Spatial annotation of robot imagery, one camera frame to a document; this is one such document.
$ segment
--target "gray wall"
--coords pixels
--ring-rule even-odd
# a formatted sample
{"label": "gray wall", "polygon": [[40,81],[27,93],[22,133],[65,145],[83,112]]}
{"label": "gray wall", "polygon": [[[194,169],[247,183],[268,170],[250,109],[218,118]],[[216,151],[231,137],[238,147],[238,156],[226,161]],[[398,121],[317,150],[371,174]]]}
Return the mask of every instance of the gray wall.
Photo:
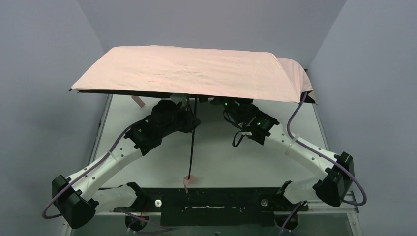
{"label": "gray wall", "polygon": [[416,9],[348,0],[308,71],[329,146],[353,155],[368,194],[366,236],[417,234]]}
{"label": "gray wall", "polygon": [[103,50],[75,0],[1,1],[0,35],[0,235],[56,236],[51,181],[87,163],[105,99],[68,89]]}
{"label": "gray wall", "polygon": [[170,45],[266,51],[304,67],[346,0],[78,0],[105,49]]}

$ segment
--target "umbrella canopy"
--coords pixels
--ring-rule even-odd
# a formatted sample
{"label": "umbrella canopy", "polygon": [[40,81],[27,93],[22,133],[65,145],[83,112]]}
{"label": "umbrella canopy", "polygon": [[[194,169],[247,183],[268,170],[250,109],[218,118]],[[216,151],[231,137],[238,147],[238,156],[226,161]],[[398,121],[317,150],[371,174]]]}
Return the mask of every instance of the umbrella canopy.
{"label": "umbrella canopy", "polygon": [[171,46],[112,48],[71,89],[155,97],[186,93],[283,102],[300,102],[302,92],[313,90],[300,64],[272,53]]}

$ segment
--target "white table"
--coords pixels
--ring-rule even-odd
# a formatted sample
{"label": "white table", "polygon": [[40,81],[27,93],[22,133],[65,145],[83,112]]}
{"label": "white table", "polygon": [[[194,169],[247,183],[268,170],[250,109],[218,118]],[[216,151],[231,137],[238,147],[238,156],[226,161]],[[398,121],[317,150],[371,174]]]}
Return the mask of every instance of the white table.
{"label": "white table", "polygon": [[[149,115],[159,99],[143,97],[140,108],[130,96],[114,95],[105,119],[97,157],[105,153],[116,137],[128,125]],[[256,100],[265,113],[285,123],[297,104]],[[237,129],[223,119],[223,107],[199,103],[197,117],[202,123],[196,129],[191,173],[192,187],[278,187],[288,180],[297,181],[313,176],[305,167],[283,153],[244,139],[232,147]],[[292,131],[311,143],[325,148],[319,123],[312,104],[304,104],[292,122]],[[111,178],[103,187],[115,187],[136,182],[141,187],[183,187],[188,174],[191,133],[176,132],[165,137],[162,144],[131,163]]]}

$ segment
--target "screw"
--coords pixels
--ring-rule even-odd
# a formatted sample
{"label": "screw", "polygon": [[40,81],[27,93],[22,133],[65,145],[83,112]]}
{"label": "screw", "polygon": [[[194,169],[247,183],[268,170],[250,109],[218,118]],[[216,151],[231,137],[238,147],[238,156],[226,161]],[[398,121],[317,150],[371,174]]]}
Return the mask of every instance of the screw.
{"label": "screw", "polygon": [[263,206],[263,207],[268,206],[268,200],[267,199],[262,199],[261,206]]}
{"label": "screw", "polygon": [[161,207],[162,206],[162,201],[161,200],[156,200],[155,201],[155,207]]}

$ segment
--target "glass surface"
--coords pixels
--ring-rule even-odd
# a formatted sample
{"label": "glass surface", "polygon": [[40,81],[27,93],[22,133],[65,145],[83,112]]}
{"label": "glass surface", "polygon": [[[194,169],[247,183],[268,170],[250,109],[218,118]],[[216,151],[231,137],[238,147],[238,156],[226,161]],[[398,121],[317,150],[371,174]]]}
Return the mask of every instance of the glass surface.
{"label": "glass surface", "polygon": [[[347,214],[299,214],[298,226],[293,230],[295,234],[284,233],[283,236],[352,236]],[[151,216],[150,221],[159,223],[160,216]],[[97,215],[88,224],[73,230],[71,236],[126,236],[135,235],[127,232],[124,216]],[[160,230],[147,225],[141,232]],[[262,227],[259,225],[241,226],[182,226],[174,231],[158,234],[164,236],[277,236],[279,227]]]}

